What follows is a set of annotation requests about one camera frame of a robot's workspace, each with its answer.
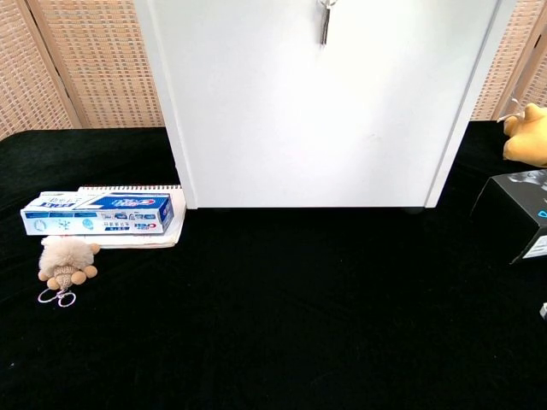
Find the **white spiral notebook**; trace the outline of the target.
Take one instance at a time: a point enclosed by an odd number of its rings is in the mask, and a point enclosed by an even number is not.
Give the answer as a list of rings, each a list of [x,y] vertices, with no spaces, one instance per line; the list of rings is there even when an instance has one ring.
[[[104,249],[170,248],[179,241],[185,198],[179,185],[83,186],[96,196],[103,227],[98,224],[85,240]]]

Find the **black velvet table cloth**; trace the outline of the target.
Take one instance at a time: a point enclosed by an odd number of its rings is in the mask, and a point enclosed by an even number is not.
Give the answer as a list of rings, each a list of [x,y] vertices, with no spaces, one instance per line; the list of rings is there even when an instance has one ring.
[[[547,261],[510,265],[470,210],[520,166],[468,125],[438,206],[190,211],[171,249],[104,250],[41,304],[43,190],[172,184],[162,128],[0,141],[0,410],[547,410]]]

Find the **black product box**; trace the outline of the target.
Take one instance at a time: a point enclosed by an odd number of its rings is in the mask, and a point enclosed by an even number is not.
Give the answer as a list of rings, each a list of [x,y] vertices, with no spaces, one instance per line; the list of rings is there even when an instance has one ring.
[[[503,261],[547,259],[547,169],[489,178],[470,216],[479,238]]]

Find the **yellow plush toy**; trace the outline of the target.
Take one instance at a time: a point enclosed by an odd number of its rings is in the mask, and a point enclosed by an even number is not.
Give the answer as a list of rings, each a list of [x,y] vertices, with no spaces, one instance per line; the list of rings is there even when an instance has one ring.
[[[547,106],[530,102],[522,107],[516,98],[510,103],[514,110],[497,119],[507,137],[503,159],[547,168]]]

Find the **beige furry keychain toy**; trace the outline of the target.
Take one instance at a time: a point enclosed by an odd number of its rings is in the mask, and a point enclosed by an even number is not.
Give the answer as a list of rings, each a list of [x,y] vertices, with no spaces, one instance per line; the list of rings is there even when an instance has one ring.
[[[76,237],[46,237],[41,244],[38,279],[45,283],[46,289],[37,301],[41,304],[56,301],[60,308],[71,307],[77,300],[71,288],[97,276],[94,260],[101,247]]]

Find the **blue white toothpaste box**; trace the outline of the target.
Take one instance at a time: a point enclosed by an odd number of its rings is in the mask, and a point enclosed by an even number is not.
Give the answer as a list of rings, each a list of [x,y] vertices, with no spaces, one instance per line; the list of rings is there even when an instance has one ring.
[[[41,194],[21,210],[28,235],[162,234],[174,218],[169,194]]]

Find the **woven folding screen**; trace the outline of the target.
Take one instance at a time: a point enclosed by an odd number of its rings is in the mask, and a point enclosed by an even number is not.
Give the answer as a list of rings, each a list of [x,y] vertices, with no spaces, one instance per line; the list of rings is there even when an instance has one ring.
[[[0,141],[163,124],[133,0],[0,0]]]
[[[525,61],[525,48],[532,41],[532,31],[547,8],[547,0],[516,0],[502,40],[491,63],[485,82],[475,103],[471,121],[494,120],[499,104],[511,97],[505,93],[514,88],[513,77],[520,76],[520,61]]]

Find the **silver keys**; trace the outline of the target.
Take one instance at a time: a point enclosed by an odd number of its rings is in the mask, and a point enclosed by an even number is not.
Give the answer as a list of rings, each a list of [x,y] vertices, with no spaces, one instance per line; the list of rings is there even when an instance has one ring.
[[[325,46],[327,44],[328,30],[330,24],[330,18],[333,7],[337,4],[338,0],[317,0],[321,6],[321,34],[320,45]]]

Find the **white cabinet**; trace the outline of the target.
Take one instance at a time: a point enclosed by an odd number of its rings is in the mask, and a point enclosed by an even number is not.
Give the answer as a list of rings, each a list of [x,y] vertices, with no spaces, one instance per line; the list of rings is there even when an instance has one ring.
[[[433,208],[516,0],[133,0],[186,205]]]

